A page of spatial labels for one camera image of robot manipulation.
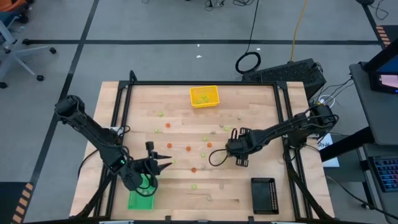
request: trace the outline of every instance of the table leg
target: table leg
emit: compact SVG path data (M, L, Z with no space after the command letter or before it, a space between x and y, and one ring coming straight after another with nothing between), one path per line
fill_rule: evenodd
M362 182L362 186L363 190L365 191L366 200L368 201L368 204L370 204L370 209L372 210L376 206L373 193L371 192L371 189L366 181Z
M361 147L365 143L374 143L370 127L366 127L320 151L322 162Z

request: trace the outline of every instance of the wooden tabletop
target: wooden tabletop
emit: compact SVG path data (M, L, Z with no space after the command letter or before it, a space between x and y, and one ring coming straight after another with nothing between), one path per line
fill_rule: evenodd
M111 123L118 82L103 82L96 106L94 120L103 127ZM124 144L133 158L146 157L145 142L153 141L155 151L174 162L162 171L153 210L129 210L129 191L118 178L114 195L112 219L164 220L225 220L245 221L254 216L257 221L294 221L292 199L280 138L271 141L261 151L249 156L249 167L238 167L235 158L229 158L219 167L208 163L208 155L223 149L231 131L219 126L266 129L278 123L274 92L271 86L218 86L220 104L213 108L194 109L190 104L189 88L192 86L133 86ZM293 114L308 108L302 83L288 83ZM121 120L119 110L118 122ZM283 93L280 91L286 119ZM308 144L317 147L316 141ZM88 143L85 156L95 148ZM317 151L301 150L303 168L309 191L331 216L331 206L322 162ZM224 158L225 152L215 154L214 161ZM70 215L77 214L98 188L102 168L97 153L83 166L76 187ZM275 178L279 205L278 215L253 215L251 177ZM302 217L305 216L302 195L297 188ZM101 214L104 214L108 191L103 197Z

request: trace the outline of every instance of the keyboard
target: keyboard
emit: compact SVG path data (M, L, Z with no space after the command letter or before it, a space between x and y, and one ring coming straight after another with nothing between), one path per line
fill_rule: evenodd
M269 68L259 71L250 76L250 81L285 81L292 82L300 80L304 84L312 83L317 80L314 69L310 68L307 63L296 63L294 65L285 65L278 68Z
M369 161L373 166L383 192L398 191L398 155L370 157Z
M303 82L309 100L325 83L319 66L312 58L243 74L244 82Z

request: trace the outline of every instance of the wire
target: wire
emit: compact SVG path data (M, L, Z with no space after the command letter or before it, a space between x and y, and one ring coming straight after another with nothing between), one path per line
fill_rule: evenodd
M308 145L308 144L305 144L304 146L307 146L307 147L309 147L310 149L313 149L313 150L319 152L319 149L317 149L317 148L315 148L315 147L313 147L313 146L310 146L310 145Z
M304 144L304 146L307 146L307 147L309 147L310 149L313 149L314 151L319 152L319 150L318 150L317 148L313 147L313 146L310 146L310 145L308 145L308 144ZM297 157L297 154L300 153L300 151L301 151L302 149L303 149L303 148L300 148L300 149L298 150L298 152L296 152L296 154L294 154L293 158L290 159L290 162L292 162L292 161ZM284 154L284 153L282 154L282 157L284 158L284 161L285 161L285 162L288 162L288 160L285 158L285 154Z
M256 23L256 17L257 17L257 8L259 7L259 0L257 0L257 4L256 4L256 10L254 11L254 19L253 19L253 25L251 26L251 32L250 32L250 39L249 39L249 45L248 45L248 49L246 50L245 53L247 53L249 51L250 48L250 44L251 44L251 37L253 36L253 30L254 30L254 24Z
M236 70L237 72L239 72L240 74L245 74L245 73L249 73L249 72L254 72L254 71L256 71L256 70L260 67L260 64L261 64L261 56L260 56L259 53L257 53L257 52L248 52L248 51L249 51L249 48L250 48L250 44L251 44L251 39L252 39L252 36L253 36L254 25L255 25L255 23L256 23L256 17L257 17L257 10L258 10L258 7L259 7L259 1L260 1L260 0L257 0L256 10L255 10L255 12L254 12L254 19L253 19L253 25L252 25L252 27L251 27L248 49L246 49L245 53L244 53L244 54L236 61L236 63L235 63L235 70ZM249 70L242 71L242 70L239 69L239 63L242 61L242 59L244 59L244 58L245 58L246 56L248 56L248 55L254 55L254 56L256 56L256 57L257 57L257 63L256 63L256 65L255 65L254 67L250 68Z
M322 93L326 92L330 87L336 87L336 86L345 85L345 84L347 84L350 80L351 80L351 78L349 78L347 81L343 82L342 84L330 85L330 86L326 87L325 90L321 91L321 92L319 93L318 96L320 96Z
M291 61L291 62L293 62L294 43L295 43L295 41L296 41L297 30L299 29L300 21L301 21L301 19L303 18L304 11L305 11L305 7L307 6L307 2L308 2L308 0L305 0L305 1L304 1L303 9L301 10L300 17L298 18L296 28L294 29L293 44L292 44L292 53L290 54L290 61Z
M335 184L339 185L347 194L349 194L351 197L355 198L356 200L362 202L363 204L367 205L370 209L374 209L374 210L376 210L376 211L378 211L378 212L380 212L380 213L383 213L384 215L387 215L388 217L391 217L391 218L393 218L393 219L398 220L398 217L397 217L397 216L395 216L395 215L393 215L393 214L391 214L391 213L385 212L385 211L383 211L383 210L381 210L381 209L378 209L378 208L376 208L374 205L371 205L371 204L365 202L364 200L360 199L359 197L355 196L355 195L352 194L349 190L347 190L341 183L335 181L333 178L329 177L328 175L326 176L326 178L327 178L327 179L330 179L330 180L333 181Z
M334 98L336 98L342 91L344 91L345 89L347 89L348 87L350 87L350 86L352 86L352 85L354 85L354 83L352 83L352 84L350 84L350 85L348 85L348 86L346 86L346 87L344 87L342 90L340 90L340 92L338 92L335 96L333 96Z
M147 165L147 163L146 163L145 161L144 161L144 166L145 166L145 168L147 169L148 173L150 174L151 179L154 179L154 181L157 182L156 176L150 171L150 169L148 168L148 165ZM131 184L132 184L132 186L133 186L135 189L136 189L136 188L140 188L139 186L136 187L136 186L134 185L134 183L132 183L132 182L131 182ZM144 194L140 193L140 192L137 191L137 190L136 190L136 193L137 193L138 195L140 195L141 197L150 197L150 196L154 195L154 194L156 193L156 191L157 191L157 184L156 184L156 187L154 187L154 190L152 191L152 193L150 193L150 194L144 195Z
M214 3L214 4L210 4L211 0L207 0L205 2L205 10L210 12L210 11L212 11L215 8L223 7L225 0L222 0L220 3L218 3L218 1L219 0L217 0L216 3Z
M126 125L122 134L126 134L126 133L128 133L130 130L131 130L130 126ZM80 166L79 166L79 170L78 170L78 172L77 172L77 178L78 178L78 179L79 179L80 171L81 171L81 168L83 167L83 164L87 161L88 158L90 158L90 157L91 157L92 155L94 155L96 152L98 152L98 149L95 149L92 153L88 154L88 156L85 157L85 159L83 159L83 161L81 162L81 164L80 164Z
M350 80L352 80L352 78L350 78L349 80L347 80L347 82L345 82L345 83L344 83L343 85L341 85L340 87L336 88L336 89L333 91L333 93L331 93L331 94L329 95L329 97L330 97L330 96L333 96L333 94L335 94L337 90L339 90L340 88L342 88L343 86L345 86Z
M254 0L234 0L232 4L235 6L250 6Z
M83 159L83 161L81 162L81 164L79 166L79 170L77 172L77 179L79 179L80 171L81 171L81 168L83 167L83 164L87 161L88 158L90 158L90 156L94 155L96 152L98 152L98 149L95 149L93 152L88 154L88 156L85 159Z
M384 0L379 1L379 3L377 4L377 7L374 7L374 6L372 6L372 5L369 5L370 7L376 9L376 17L377 17L378 19L380 19L380 20L384 20L384 19L390 14L390 13L387 12L386 10L380 8L380 3L382 3L382 2L384 2ZM379 17L379 14L378 14L379 11L384 12L386 15L385 15L384 17Z
M226 149L217 149L217 150L214 150L213 152L210 153L210 155L209 155L209 163L210 163L210 165L212 165L212 166L214 166L214 167L217 167L217 166L221 166L221 165L226 161L226 159L228 158L228 155L226 155L225 158L224 158L224 160L221 161L219 164L213 164L213 163L211 162L211 159L210 159L211 156L212 156L215 152L220 152L220 151L226 151Z

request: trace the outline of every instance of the black floor stripe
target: black floor stripe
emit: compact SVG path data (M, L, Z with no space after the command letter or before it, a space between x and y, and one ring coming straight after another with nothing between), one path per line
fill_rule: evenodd
M379 35L379 32L376 29L376 21L373 19L373 16L371 14L371 11L369 10L369 7L367 5L362 5L363 10L365 11L366 17L368 18L369 23L371 24L372 30L374 32L374 35L376 35L377 40L379 42L379 45L381 46L382 49L384 49L384 44L383 41L381 40L381 37Z
M77 64L78 64L79 59L80 59L81 51L83 50L84 40L86 40L88 31L89 31L90 26L91 26L91 23L93 22L93 18L94 18L94 14L95 14L96 8L98 6L98 2L99 2L99 0L94 0L93 5L92 5L91 10L90 10L90 13L88 14L88 18L87 18L87 21L86 21L85 28L83 30L83 33L82 33L81 37L80 37L79 45L78 45L78 47L76 49L75 56L73 57L72 64L70 65L67 78L65 80L65 83L63 85L63 88L62 88L62 91L61 91L61 94L60 94L60 99L62 99L65 95L68 94L68 90L70 88L70 84L72 82L73 75L75 74L75 70L76 70ZM37 182L38 182L39 177L40 177L40 173L41 173L41 171L43 169L45 158L47 157L47 153L49 151L50 144L51 144L52 138L54 136L55 129L57 128L57 123L58 123L57 117L54 114L52 116L52 119L51 119L51 122L50 122L49 130L47 131L47 134L45 135L45 139L44 139L42 148L41 148L40 153L39 153L39 158L37 159L36 165L34 167L34 170L33 170L33 173L32 173L32 177L30 178L30 182L33 184L34 187L37 185Z
M30 44L80 44L81 40L29 40Z
M248 44L249 40L30 40L32 44L106 44L106 45L168 45L168 44ZM291 45L292 40L252 40L252 44ZM296 40L296 45L379 45L377 40Z

